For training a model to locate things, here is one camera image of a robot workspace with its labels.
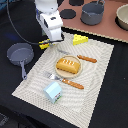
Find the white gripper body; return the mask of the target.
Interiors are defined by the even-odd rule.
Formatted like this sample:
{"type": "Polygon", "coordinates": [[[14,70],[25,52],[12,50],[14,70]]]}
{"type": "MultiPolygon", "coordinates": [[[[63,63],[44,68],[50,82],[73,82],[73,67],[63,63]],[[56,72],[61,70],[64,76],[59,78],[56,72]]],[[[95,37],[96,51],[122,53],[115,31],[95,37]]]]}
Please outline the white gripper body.
{"type": "Polygon", "coordinates": [[[52,14],[39,13],[36,15],[36,19],[51,42],[62,40],[61,27],[63,26],[63,21],[59,15],[59,11],[52,14]]]}

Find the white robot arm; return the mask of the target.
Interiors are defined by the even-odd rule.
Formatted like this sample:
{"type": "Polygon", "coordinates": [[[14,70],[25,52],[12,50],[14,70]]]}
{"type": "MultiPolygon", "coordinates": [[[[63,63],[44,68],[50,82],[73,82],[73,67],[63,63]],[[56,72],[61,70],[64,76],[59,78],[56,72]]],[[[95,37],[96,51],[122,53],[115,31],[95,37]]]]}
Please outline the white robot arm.
{"type": "Polygon", "coordinates": [[[35,0],[36,19],[52,42],[62,40],[63,21],[58,11],[57,0],[35,0]]]}

